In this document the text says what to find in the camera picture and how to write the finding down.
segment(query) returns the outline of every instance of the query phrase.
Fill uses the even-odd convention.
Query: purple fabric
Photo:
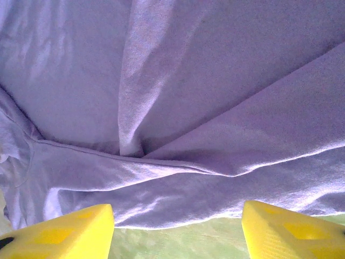
[[[345,212],[345,2],[0,2],[0,185],[14,228]]]

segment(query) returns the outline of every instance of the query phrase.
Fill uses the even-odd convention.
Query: cloth
[[[14,228],[345,212],[345,2],[0,2],[0,184]]]

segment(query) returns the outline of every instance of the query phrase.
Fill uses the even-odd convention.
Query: wrinkle
[[[285,162],[293,161],[296,159],[306,158],[308,156],[318,155],[318,154],[321,154],[325,151],[329,151],[329,150],[336,149],[336,148],[342,148],[342,147],[345,147],[345,140],[337,142],[337,143],[331,143],[331,144],[329,144],[327,146],[323,146],[321,148],[317,148],[317,149],[310,151],[306,154],[297,155],[297,156],[293,156],[293,157],[285,158],[285,159],[280,159],[280,160],[277,160],[274,162],[266,162],[266,163],[259,163],[256,165],[244,166],[239,170],[239,173],[236,176],[241,176],[241,175],[251,173],[254,170],[261,168],[261,167],[273,166],[273,165],[277,165],[279,163],[285,163]]]
[[[178,42],[177,45],[172,43],[171,47],[175,49],[175,52],[171,53],[172,50],[169,48],[169,41],[171,40],[170,33],[174,31],[175,24],[170,22],[170,20],[173,18],[174,11],[176,13],[175,5],[177,5],[177,1],[173,1],[173,3],[174,5],[171,5],[169,2],[166,2],[162,7],[163,11],[166,11],[166,9],[169,10],[165,17],[165,22],[163,22],[163,26],[159,26],[158,28],[148,27],[149,36],[145,35],[145,37],[150,39],[148,43],[147,40],[142,39],[145,38],[144,36],[137,37],[138,31],[142,33],[146,32],[146,30],[140,28],[140,23],[138,23],[137,26],[134,25],[132,27],[132,31],[135,32],[136,37],[134,37],[134,39],[129,37],[130,43],[128,43],[133,45],[134,42],[135,47],[126,45],[126,48],[129,50],[126,52],[125,63],[123,64],[124,68],[121,76],[119,100],[120,154],[124,156],[144,156],[141,139],[137,134],[140,125],[155,105],[168,79],[171,75],[176,73],[196,29],[200,26],[203,17],[207,14],[206,5],[202,10],[196,11],[197,15],[191,15],[191,17],[197,16],[196,21],[188,25],[188,29],[184,28],[184,35],[180,36],[180,39],[182,39],[181,42]],[[163,11],[158,8],[157,16],[159,18],[161,18],[160,13],[164,13]],[[144,19],[144,23],[147,22],[147,19],[150,20],[151,18],[143,14],[139,15],[138,18],[135,14],[133,16],[132,19],[135,20]],[[157,40],[151,39],[150,33],[152,33],[151,37],[155,36]],[[148,45],[148,47],[142,51],[144,55],[141,55],[139,61],[136,54],[138,52],[140,53],[141,49],[140,47],[137,49],[138,45],[146,47]],[[125,110],[127,111],[129,107],[131,110],[135,111],[135,114],[129,114],[122,119],[121,115],[126,114]]]
[[[337,45],[336,47],[334,47],[333,49],[337,48],[338,46],[339,47],[342,47],[341,45],[342,44],[339,44]],[[255,103],[256,101],[253,99],[256,98],[257,96],[261,95],[261,94],[264,94],[266,93],[267,91],[269,91],[270,89],[273,89],[273,88],[277,88],[277,85],[279,85],[281,82],[284,82],[285,80],[286,81],[291,81],[290,80],[290,77],[293,76],[294,74],[298,73],[298,74],[301,74],[303,73],[301,70],[308,70],[309,69],[309,66],[312,66],[314,62],[320,62],[321,59],[323,58],[326,58],[326,54],[329,52],[328,49],[325,50],[326,53],[324,53],[323,55],[317,57],[316,59],[312,60],[311,62],[303,65],[302,67],[300,67],[299,69],[289,73],[288,75],[284,76],[283,78],[275,81],[273,84],[267,86],[267,87],[264,87],[263,89],[261,89],[260,91],[258,91],[257,93],[247,97],[246,99],[242,100],[241,102],[239,102],[238,104],[236,104],[234,107],[230,108],[229,110],[226,110],[225,112],[222,112],[220,113],[219,115],[215,116],[214,118],[212,119],[209,119],[207,121],[204,121],[203,124],[201,125],[198,125],[198,126],[195,126],[193,129],[183,133],[181,136],[179,137],[176,137],[174,140],[170,141],[170,142],[167,142],[166,144],[164,144],[163,146],[159,147],[158,149],[152,151],[151,153],[149,154],[146,154],[143,158],[147,158],[147,159],[152,159],[152,158],[156,158],[156,154],[162,154],[162,151],[169,148],[171,145],[173,145],[174,143],[176,142],[179,142],[181,140],[184,140],[185,138],[188,138],[189,135],[194,135],[196,134],[196,132],[198,131],[202,131],[205,127],[207,127],[208,125],[212,125],[212,124],[216,124],[217,123],[217,120],[220,120],[221,118],[224,118],[225,116],[227,116],[227,114],[235,111],[235,110],[238,110],[238,109],[241,109],[243,107],[243,105],[250,105],[251,102]],[[320,88],[319,90],[319,93],[320,94],[323,94],[323,93],[327,93],[325,88]],[[336,148],[340,147],[343,145],[343,140],[339,140],[339,145],[336,145]],[[311,151],[310,152],[311,155],[313,154],[317,154],[318,153],[318,149],[316,149],[315,151]],[[241,174],[246,174],[247,173],[247,170],[244,170],[244,172],[242,172]]]

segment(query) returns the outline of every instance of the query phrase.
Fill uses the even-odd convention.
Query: green surface
[[[321,217],[345,225],[345,214]],[[111,259],[249,258],[240,219],[213,219],[165,230],[115,229]]]

